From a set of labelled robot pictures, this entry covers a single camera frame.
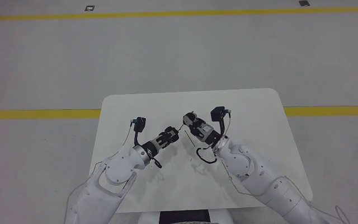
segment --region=yellow floor stripe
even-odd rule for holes
[[[262,10],[212,10],[212,11],[169,11],[169,12],[124,12],[85,13],[58,15],[13,15],[0,16],[1,20],[78,20],[93,18],[170,17],[170,16],[233,16],[269,14],[313,14],[313,13],[357,13],[358,7],[347,8],[279,8]]]
[[[286,116],[358,116],[358,106],[286,107]],[[100,109],[91,110],[2,110],[0,120],[98,119]]]
[[[284,108],[286,116],[358,116],[358,106]]]
[[[98,119],[101,110],[2,110],[0,119]]]

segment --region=gray floor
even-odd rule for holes
[[[311,7],[357,7],[353,0]],[[300,8],[287,0],[94,0],[96,13]],[[88,2],[6,1],[0,15]],[[0,21],[0,110],[96,109],[111,94],[274,88],[284,106],[358,105],[357,13]],[[358,223],[358,117],[288,118],[313,204]],[[0,120],[0,223],[60,224],[90,167],[98,120]],[[76,193],[70,200],[74,202]],[[235,223],[285,223],[268,208]],[[117,214],[111,223],[135,223]]]

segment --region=cable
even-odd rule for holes
[[[323,212],[323,211],[321,211],[320,209],[316,208],[315,206],[311,205],[311,203],[306,199],[306,197],[302,194],[302,192],[300,191],[300,189],[297,187],[297,185],[296,185],[291,179],[289,179],[287,176],[279,176],[278,178],[274,179],[272,182],[270,182],[270,184],[267,186],[267,188],[266,188],[261,194],[255,195],[255,194],[248,194],[248,193],[240,192],[240,191],[237,189],[236,185],[234,184],[233,178],[230,176],[230,173],[229,173],[229,171],[226,169],[226,166],[225,166],[225,164],[224,164],[223,161],[222,161],[222,164],[223,164],[223,166],[224,166],[224,168],[225,168],[225,170],[226,170],[226,173],[227,173],[228,176],[229,176],[230,182],[232,183],[232,185],[234,186],[235,190],[236,190],[239,194],[244,194],[244,195],[249,195],[249,196],[254,196],[254,197],[262,196],[262,195],[264,195],[264,194],[268,191],[268,189],[270,188],[270,186],[271,186],[277,179],[284,178],[284,179],[287,179],[288,181],[290,181],[290,182],[293,184],[293,186],[295,186],[296,190],[300,193],[300,195],[302,196],[302,198],[305,200],[305,202],[307,203],[307,205],[308,205],[309,207],[312,207],[312,208],[316,209],[317,211],[322,212],[323,214],[326,214],[326,215],[328,215],[328,216],[330,216],[330,217],[332,217],[332,218],[335,218],[336,220],[341,221],[343,224],[350,224],[350,223],[351,223],[351,222],[349,221],[348,217],[346,216],[346,214],[344,213],[344,211],[343,211],[339,206],[337,206],[337,205],[335,206],[335,210],[336,210],[337,215],[339,216],[339,218],[336,217],[336,216],[333,216],[333,215],[331,215],[331,214],[328,214],[327,212]],[[347,222],[345,222],[345,221],[343,220],[343,218],[341,217],[340,213],[338,212],[338,209],[339,209],[340,212],[343,214],[343,216],[344,216],[344,218],[347,220]]]
[[[132,128],[132,123],[130,123],[130,127],[129,127],[129,130],[128,130],[127,137],[125,137],[125,140],[124,140],[124,142],[123,142],[123,145],[122,145],[122,146],[124,146],[125,142],[127,141],[127,138],[128,138],[128,136],[129,136],[129,132],[130,132],[130,129],[131,129],[131,128]]]
[[[132,127],[132,124],[130,124],[127,137],[125,138],[122,147],[124,146],[124,144],[125,144],[126,141],[127,141],[127,138],[128,138],[128,135],[129,135],[129,132],[130,132],[131,127]],[[119,150],[118,150],[115,154],[113,154],[112,156],[110,156],[110,158],[112,158],[112,157],[114,157],[115,155],[117,155],[118,152],[119,152]],[[88,180],[91,178],[91,176],[95,173],[96,166],[97,166],[98,164],[100,164],[101,162],[103,162],[103,160],[100,161],[100,162],[95,163],[95,167],[93,168],[93,171],[91,172],[91,174],[89,175],[89,177],[87,178],[87,180],[86,180],[85,182],[81,183],[80,185],[78,185],[77,187],[75,187],[75,188],[69,193],[69,195],[68,195],[68,197],[67,197],[67,201],[66,201],[66,210],[65,210],[65,216],[64,216],[64,219],[63,219],[63,224],[66,223],[69,198],[71,197],[71,195],[73,194],[73,192],[74,192],[75,190],[77,190],[77,189],[78,189],[79,187],[81,187],[83,184],[85,184],[85,183],[88,182]]]
[[[205,160],[204,158],[202,158],[202,157],[199,155],[199,150],[201,150],[201,148],[197,148],[197,149],[196,149],[196,155],[199,157],[199,159],[203,160],[203,161],[206,162],[207,164],[213,164],[213,163],[217,162],[218,158],[216,157],[215,154],[214,154],[215,160],[213,160],[213,161],[208,161],[208,160]]]

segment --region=table top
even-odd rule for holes
[[[227,136],[234,143],[247,145],[276,164],[312,200],[312,190],[280,98],[270,88],[108,96],[102,104],[90,170],[96,162],[121,149],[131,119],[138,116],[147,119],[138,137],[143,144],[167,126],[178,129],[182,117],[191,111],[219,130],[219,125],[210,118],[216,106],[232,110]],[[179,136],[177,142],[156,156],[162,169],[152,161],[144,170],[136,170],[137,179],[117,212],[264,206],[254,197],[236,192],[221,162],[209,165],[197,157],[196,148],[206,144],[193,137],[187,127],[181,129]],[[133,139],[131,131],[120,155],[128,155]],[[202,154],[208,160],[213,158],[211,150]],[[234,179],[234,183],[239,190],[247,192],[238,180]]]

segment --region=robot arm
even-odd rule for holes
[[[217,107],[211,112],[212,121],[223,123],[229,110]],[[216,156],[222,158],[227,170],[261,203],[272,208],[288,223],[328,223],[296,191],[290,181],[269,165],[257,152],[240,146],[225,136],[224,125],[220,134],[191,112],[183,123],[200,141],[211,145]]]
[[[179,139],[178,131],[168,127],[155,139],[143,145],[138,144],[135,137],[135,144],[129,151],[129,156],[108,157],[103,160],[97,170],[91,175],[86,187],[77,198],[75,205],[70,209],[67,224],[107,224],[117,211],[122,200],[134,184],[136,172],[134,169],[144,169],[150,162],[155,160],[158,167],[160,163],[154,158],[159,150]],[[107,184],[113,186],[123,185],[119,193],[114,193],[100,184],[100,177],[105,175]]]

